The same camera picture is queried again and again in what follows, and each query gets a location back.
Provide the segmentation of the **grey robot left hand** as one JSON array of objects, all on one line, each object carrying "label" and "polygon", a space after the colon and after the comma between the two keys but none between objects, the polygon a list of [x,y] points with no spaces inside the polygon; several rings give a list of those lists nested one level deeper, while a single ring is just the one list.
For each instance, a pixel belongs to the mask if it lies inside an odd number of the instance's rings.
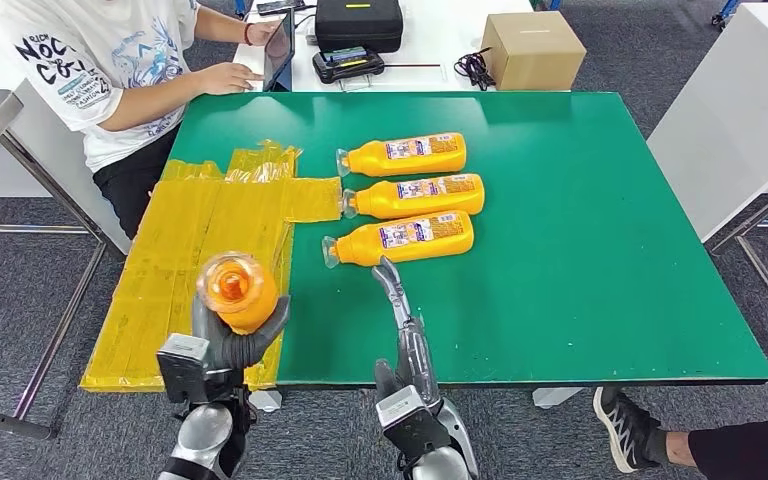
[{"label": "grey robot left hand", "polygon": [[198,294],[192,300],[192,335],[209,342],[209,364],[216,368],[244,370],[260,362],[282,333],[290,316],[290,296],[277,299],[273,312],[253,333],[238,334],[209,309]]}]

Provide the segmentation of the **person's right hand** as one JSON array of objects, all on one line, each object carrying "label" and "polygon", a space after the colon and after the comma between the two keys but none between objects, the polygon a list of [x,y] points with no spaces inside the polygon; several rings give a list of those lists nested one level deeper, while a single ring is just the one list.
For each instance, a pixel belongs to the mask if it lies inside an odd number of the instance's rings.
[{"label": "person's right hand", "polygon": [[227,95],[252,91],[263,75],[248,66],[223,62],[192,73],[196,90],[206,95]]}]

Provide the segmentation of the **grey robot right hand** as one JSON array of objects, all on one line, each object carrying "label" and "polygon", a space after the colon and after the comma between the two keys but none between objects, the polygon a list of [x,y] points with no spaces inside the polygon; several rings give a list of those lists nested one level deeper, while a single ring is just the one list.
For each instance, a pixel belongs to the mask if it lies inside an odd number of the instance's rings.
[{"label": "grey robot right hand", "polygon": [[443,401],[432,365],[424,321],[412,313],[400,274],[390,259],[382,256],[372,268],[372,275],[385,290],[397,328],[396,368],[392,369],[386,359],[376,361],[374,376],[377,399],[383,400],[401,388],[413,385],[424,404],[437,414]]}]

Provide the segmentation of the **person's left hand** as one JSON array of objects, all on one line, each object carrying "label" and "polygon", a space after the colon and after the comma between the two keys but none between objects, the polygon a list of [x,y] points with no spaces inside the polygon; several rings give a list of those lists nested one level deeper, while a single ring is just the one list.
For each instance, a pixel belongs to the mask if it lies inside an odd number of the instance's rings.
[{"label": "person's left hand", "polygon": [[243,40],[246,45],[264,46],[281,24],[281,20],[246,23]]}]

